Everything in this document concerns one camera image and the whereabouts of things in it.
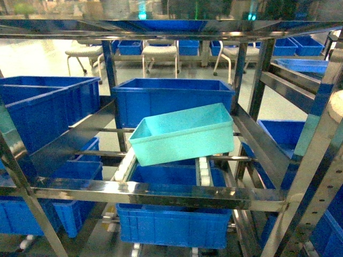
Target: chair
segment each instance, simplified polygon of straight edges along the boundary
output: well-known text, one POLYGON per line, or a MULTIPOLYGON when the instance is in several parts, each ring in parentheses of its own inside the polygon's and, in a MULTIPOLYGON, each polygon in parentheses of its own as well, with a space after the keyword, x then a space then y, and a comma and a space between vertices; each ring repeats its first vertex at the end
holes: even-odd
MULTIPOLYGON (((213 71, 213 75, 217 76, 217 67, 219 64, 219 59, 220 57, 224 58, 225 60, 227 60, 229 62, 229 75, 228 75, 228 83, 231 84, 231 59, 232 58, 237 58, 238 56, 238 51, 239 51, 239 47, 224 47, 224 46, 232 46, 237 44, 237 42, 233 42, 233 41, 219 41, 220 44, 220 51, 218 54, 218 58, 217 61, 215 63, 215 67, 214 67, 214 71, 213 71)), ((256 44, 253 43, 253 46, 248 46, 247 48, 247 55, 246 55, 246 61, 245 61, 245 66, 244 66, 244 73, 246 73, 246 69, 249 65, 249 62, 251 59, 253 59, 254 57, 258 57, 258 53, 259 53, 259 49, 256 48, 256 44)))
POLYGON ((145 73, 149 74, 150 69, 154 65, 155 58, 173 57, 175 58, 175 78, 180 72, 180 59, 178 56, 178 40, 147 40, 143 42, 142 62, 143 62, 143 78, 145 73))
POLYGON ((71 57, 75 57, 77 61, 79 62, 83 72, 86 74, 87 70, 84 68, 82 65, 79 57, 97 57, 97 64, 98 64, 98 69, 99 69, 99 77, 100 81, 99 84, 102 84, 102 76, 101 76, 101 68, 100 68, 100 59, 103 57, 103 52, 102 52, 102 46, 99 45, 100 41, 96 40, 78 40, 77 41, 80 45, 71 47, 69 50, 65 51, 65 54, 68 55, 66 62, 68 65, 68 72, 69 76, 70 74, 70 66, 69 66, 69 59, 71 57))

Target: storage bin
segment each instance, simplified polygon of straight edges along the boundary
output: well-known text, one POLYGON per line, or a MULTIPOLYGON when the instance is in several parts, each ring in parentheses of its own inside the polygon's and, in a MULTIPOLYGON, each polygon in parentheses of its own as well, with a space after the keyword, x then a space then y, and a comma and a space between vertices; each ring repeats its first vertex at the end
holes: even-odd
POLYGON ((0 85, 63 87, 68 90, 66 111, 68 123, 73 125, 100 109, 100 78, 88 77, 12 77, 0 79, 0 85))
POLYGON ((320 257, 343 256, 343 229, 329 211, 317 223, 310 240, 320 257))
POLYGON ((276 59, 277 64, 297 72, 325 73, 329 61, 276 59))
MULTIPOLYGON (((68 161, 52 175, 53 178, 102 180, 101 162, 68 161)), ((70 238, 76 237, 95 202, 53 200, 53 205, 70 238)))
POLYGON ((146 117, 129 141, 141 166, 232 152, 233 119, 222 103, 146 117))
MULTIPOLYGON (((81 151, 99 151, 99 138, 92 138, 82 149, 81 151)), ((76 155, 75 161, 84 161, 84 162, 101 162, 101 156, 96 155, 76 155)))
POLYGON ((311 36, 291 37, 298 46, 296 54, 299 56, 319 56, 324 46, 311 38, 311 36))
POLYGON ((228 111, 235 92, 220 80, 132 79, 114 87, 119 108, 117 124, 137 127, 148 116, 223 103, 228 111))
MULTIPOLYGON (((0 86, 0 96, 30 154, 68 130, 67 93, 58 87, 0 86)), ((10 140, 12 124, 0 126, 10 140)))
POLYGON ((199 52, 199 41, 180 40, 178 42, 178 52, 180 55, 197 56, 199 52))
MULTIPOLYGON (((212 169, 214 186, 225 186, 221 171, 212 169)), ((137 166, 131 181, 196 185, 195 167, 137 166)), ((231 210, 131 205, 119 203, 121 239, 126 242, 201 248, 225 248, 231 210)))
POLYGON ((292 158, 305 122, 295 120, 258 120, 257 123, 292 158))
POLYGON ((123 40, 118 45, 121 55, 140 55, 142 51, 141 40, 123 40))
MULTIPOLYGON (((51 225, 57 232, 61 222, 56 215, 51 200, 39 200, 51 225)), ((0 233, 43 236, 38 222, 22 198, 0 196, 0 233)))
POLYGON ((273 56, 293 56, 298 46, 290 39, 277 39, 273 56))

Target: vertical metal post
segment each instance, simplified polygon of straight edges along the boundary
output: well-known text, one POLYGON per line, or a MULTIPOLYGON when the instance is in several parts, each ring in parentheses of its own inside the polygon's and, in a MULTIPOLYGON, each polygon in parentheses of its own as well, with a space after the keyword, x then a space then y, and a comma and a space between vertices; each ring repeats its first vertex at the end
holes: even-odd
MULTIPOLYGON (((257 120, 258 113, 259 113, 259 108, 261 106, 262 102, 262 97, 264 93, 264 88, 265 85, 260 81, 260 76, 262 71, 265 71, 268 69, 270 60, 273 55, 273 48, 274 48, 274 39, 269 39, 265 40, 261 44, 261 48, 259 51, 259 59, 258 63, 256 65, 256 71, 255 71, 255 77, 253 81, 253 88, 251 91, 250 95, 250 102, 249 102, 249 114, 252 116, 254 120, 257 120)), ((248 45, 242 45, 240 46, 240 52, 242 51, 241 55, 243 57, 243 51, 245 48, 245 55, 247 53, 247 47, 248 45)), ((237 58, 237 68, 235 71, 235 81, 234 81, 234 88, 236 90, 236 96, 235 100, 233 102, 233 108, 236 108, 238 105, 238 98, 239 98, 239 93, 241 89, 241 82, 242 82, 242 76, 243 76, 243 68, 244 68, 244 61, 245 61, 245 55, 244 59, 240 58, 240 54, 238 53, 238 58, 237 58)), ((247 153, 245 152, 244 148, 242 145, 240 146, 240 156, 246 156, 247 153)), ((245 163, 243 162, 238 162, 236 166, 236 171, 235 171, 235 179, 242 179, 244 176, 245 172, 245 163)))
POLYGON ((51 244, 53 250, 58 257, 68 257, 61 241, 59 240, 53 226, 50 224, 45 212, 43 211, 41 205, 39 204, 37 198, 34 195, 21 167, 17 162, 17 158, 24 158, 27 156, 27 150, 24 146, 23 141, 20 138, 13 121, 6 110, 4 103, 0 98, 0 118, 2 126, 0 126, 0 158, 6 167, 6 171, 11 176, 13 182, 17 186, 17 190, 20 192, 21 196, 27 203, 30 211, 37 220, 39 226, 47 237, 49 243, 51 244), (8 137, 8 130, 11 130, 10 139, 8 137))
POLYGON ((254 120, 257 120, 265 88, 265 84, 260 81, 261 74, 263 71, 267 71, 269 68, 270 61, 273 56, 274 44, 275 39, 264 40, 261 43, 248 107, 249 115, 254 120))
POLYGON ((208 66, 208 59, 210 57, 210 42, 208 40, 203 41, 203 51, 201 54, 202 58, 202 67, 208 66))
POLYGON ((109 89, 118 85, 117 83, 117 71, 115 64, 112 59, 112 52, 111 52, 111 42, 110 41, 101 41, 102 43, 102 51, 103 56, 105 58, 105 66, 107 71, 107 79, 109 89))
MULTIPOLYGON (((105 65, 106 65, 106 71, 107 71, 107 79, 108 79, 108 86, 111 93, 111 89, 118 85, 117 82, 117 71, 115 67, 115 63, 112 59, 112 53, 111 53, 111 43, 110 41, 102 41, 102 50, 103 55, 105 58, 105 65)), ((116 127, 117 129, 121 129, 121 124, 119 121, 119 115, 118 115, 118 107, 116 108, 116 127)), ((121 152, 126 152, 126 142, 125 142, 125 135, 123 132, 118 132, 118 141, 119 141, 119 147, 121 152)))
POLYGON ((238 51, 238 57, 237 57, 237 62, 236 62, 236 67, 235 67, 235 78, 232 84, 232 88, 235 91, 235 96, 232 102, 233 114, 237 111, 238 99, 240 97, 243 71, 244 71, 244 66, 245 66, 245 57, 247 55, 247 49, 248 49, 247 43, 240 44, 240 49, 238 51))
POLYGON ((342 90, 342 49, 343 35, 295 148, 292 161, 299 162, 299 168, 262 256, 297 256, 299 243, 308 240, 343 184, 343 117, 333 112, 336 107, 331 104, 332 94, 342 90))

